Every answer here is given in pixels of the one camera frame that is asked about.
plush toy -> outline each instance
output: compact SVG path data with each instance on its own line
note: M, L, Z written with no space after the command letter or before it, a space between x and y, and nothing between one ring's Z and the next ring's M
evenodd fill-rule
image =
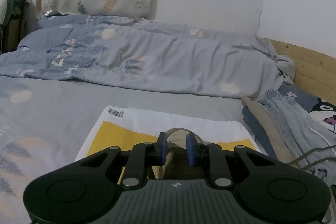
M0 25L6 26L11 18L13 0L0 0Z

cartoon dog face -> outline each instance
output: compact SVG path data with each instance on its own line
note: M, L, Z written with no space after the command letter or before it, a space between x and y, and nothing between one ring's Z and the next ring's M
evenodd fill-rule
M313 106L309 114L315 121L336 133L336 106L320 98L318 101L319 103Z

wooden headboard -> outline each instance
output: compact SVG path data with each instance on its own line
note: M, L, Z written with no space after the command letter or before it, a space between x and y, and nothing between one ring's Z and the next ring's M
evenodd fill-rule
M294 60L295 85L336 105L336 58L285 42L269 41L279 54Z

barcode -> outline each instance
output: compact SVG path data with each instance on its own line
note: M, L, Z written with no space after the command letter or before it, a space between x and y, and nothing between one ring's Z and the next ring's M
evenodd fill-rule
M117 111L117 110L115 110L115 109L109 109L109 113L111 113L111 114L113 114L113 115L115 115L115 116L117 116L117 117L123 117L124 116L124 112L123 111Z

cartoon eye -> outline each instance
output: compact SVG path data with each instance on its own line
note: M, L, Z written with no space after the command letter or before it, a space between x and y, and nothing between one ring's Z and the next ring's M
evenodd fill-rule
M325 105L320 106L320 109L325 110L325 111L332 111L332 110L334 110L333 107L331 107L331 106L325 106Z

